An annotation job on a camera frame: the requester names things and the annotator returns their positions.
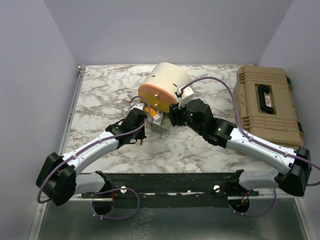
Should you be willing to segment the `orange sunscreen tube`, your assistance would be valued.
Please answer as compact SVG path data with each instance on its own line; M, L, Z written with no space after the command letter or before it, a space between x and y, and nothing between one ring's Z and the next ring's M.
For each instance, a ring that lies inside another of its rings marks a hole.
M159 121L160 120L160 118L161 118L161 115L154 109L154 108L148 108L148 107L145 107L145 109L144 109L147 113L150 113L150 116L152 117L152 119L154 120L154 121Z

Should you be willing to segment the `yellow drawer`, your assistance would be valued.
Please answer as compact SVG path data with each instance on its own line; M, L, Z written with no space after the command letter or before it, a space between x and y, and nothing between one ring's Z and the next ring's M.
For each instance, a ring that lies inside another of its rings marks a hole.
M148 101L149 105L155 109L158 109L164 113L168 113L169 107L171 104L176 104L177 100L169 95L161 95L158 94L158 98L155 98L154 95L148 94L139 94L142 97L142 101L145 103L146 100Z

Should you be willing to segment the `grey bottom drawer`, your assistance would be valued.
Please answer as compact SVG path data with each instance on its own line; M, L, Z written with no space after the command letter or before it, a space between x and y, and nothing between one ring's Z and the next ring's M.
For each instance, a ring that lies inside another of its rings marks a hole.
M154 132L166 133L171 129L172 124L166 113L159 112L155 117L149 118L146 127Z

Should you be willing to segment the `cream round drawer organizer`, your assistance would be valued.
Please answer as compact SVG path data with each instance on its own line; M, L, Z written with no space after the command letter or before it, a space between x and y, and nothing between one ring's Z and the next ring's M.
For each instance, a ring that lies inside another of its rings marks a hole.
M191 81L190 75L182 67L168 62L161 62L154 67L142 84L157 86L168 91L178 100L175 94L177 89Z

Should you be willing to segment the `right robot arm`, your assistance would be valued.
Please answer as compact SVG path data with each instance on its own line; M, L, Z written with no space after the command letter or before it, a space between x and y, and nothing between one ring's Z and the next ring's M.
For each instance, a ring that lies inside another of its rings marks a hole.
M304 196L312 170L307 148L280 146L241 131L234 123L214 117L210 106L198 98L184 107L171 104L168 117L173 126L186 125L211 145L244 153L273 168L241 171L239 178L229 184L234 195L240 196L256 188L279 188L295 197Z

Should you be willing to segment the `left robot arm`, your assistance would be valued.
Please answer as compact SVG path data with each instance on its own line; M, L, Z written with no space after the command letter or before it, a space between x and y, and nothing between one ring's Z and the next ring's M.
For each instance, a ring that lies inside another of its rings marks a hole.
M79 177L79 174L102 156L145 139L145 125L149 115L144 109L143 103L135 104L126 118L109 125L92 141L63 155L55 152L49 154L35 182L39 188L38 203L45 202L41 200L42 194L56 206L63 205L73 195L85 192L106 197L111 186L102 176L93 173L89 177Z

